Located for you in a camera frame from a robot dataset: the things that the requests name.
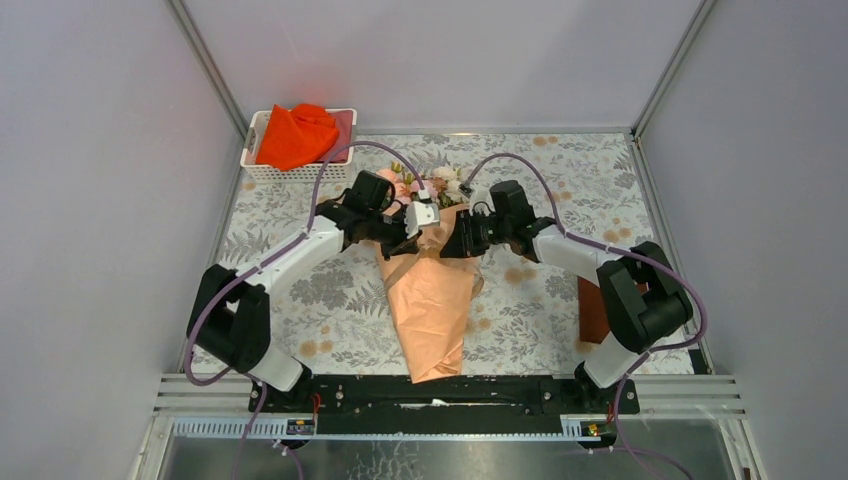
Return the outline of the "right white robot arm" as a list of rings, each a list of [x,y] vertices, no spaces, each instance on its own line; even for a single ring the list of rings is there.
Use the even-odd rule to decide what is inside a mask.
[[[609,332],[576,368],[573,396],[583,410],[601,410],[612,400],[613,386],[642,356],[693,318],[686,289],[653,242],[620,250],[568,233],[554,218],[537,216],[514,180],[494,185],[490,195],[491,212],[457,213],[441,257],[478,257],[506,245],[520,257],[596,286]]]

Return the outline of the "tan ribbon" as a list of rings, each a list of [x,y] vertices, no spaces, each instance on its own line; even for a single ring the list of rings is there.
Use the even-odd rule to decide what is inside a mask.
[[[441,250],[447,243],[452,228],[427,227],[422,235],[416,240],[417,253],[401,254],[389,259],[381,255],[377,248],[377,263],[383,279],[386,291],[390,291],[407,273],[415,266],[425,260],[435,262],[439,265],[449,266],[451,259],[441,257]]]

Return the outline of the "white plastic basket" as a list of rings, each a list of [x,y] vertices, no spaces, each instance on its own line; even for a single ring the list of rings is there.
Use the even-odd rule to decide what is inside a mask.
[[[280,183],[310,183],[315,180],[322,163],[313,162],[290,170],[280,170],[274,166],[259,164],[256,162],[258,152],[263,143],[268,123],[272,115],[271,110],[259,110],[253,114],[247,136],[243,142],[240,157],[241,168],[258,184],[280,184]],[[356,125],[354,127],[354,139],[356,139]],[[331,182],[347,181],[353,174],[353,163],[355,158],[354,148],[350,147],[350,157],[347,164],[330,164],[325,167],[322,179]]]

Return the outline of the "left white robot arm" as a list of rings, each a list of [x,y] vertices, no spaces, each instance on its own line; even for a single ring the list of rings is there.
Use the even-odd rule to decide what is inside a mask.
[[[368,171],[335,199],[314,201],[306,226],[259,259],[237,268],[214,264],[203,274],[188,321],[190,347],[200,347],[235,371],[272,388],[288,411],[309,401],[306,367],[272,342],[271,296],[306,276],[320,263],[362,241],[383,254],[411,253],[427,226],[439,221],[430,196],[389,213],[388,180]]]

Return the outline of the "pink rose stems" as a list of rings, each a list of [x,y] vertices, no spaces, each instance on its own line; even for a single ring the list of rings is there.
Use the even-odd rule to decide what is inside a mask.
[[[445,165],[421,176],[429,198],[439,209],[468,207],[468,200],[460,191],[460,173],[460,169]],[[391,214],[401,206],[421,199],[422,189],[417,177],[402,163],[392,162],[388,168],[378,170],[377,175],[392,184],[381,204],[381,210]]]

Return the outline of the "beige orange wrapping paper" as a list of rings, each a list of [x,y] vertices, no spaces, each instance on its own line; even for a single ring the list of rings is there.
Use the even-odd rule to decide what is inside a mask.
[[[456,213],[440,211],[437,227],[452,228]],[[449,266],[425,260],[386,291],[392,322],[414,384],[461,373],[471,304],[484,285],[479,260],[451,259]]]

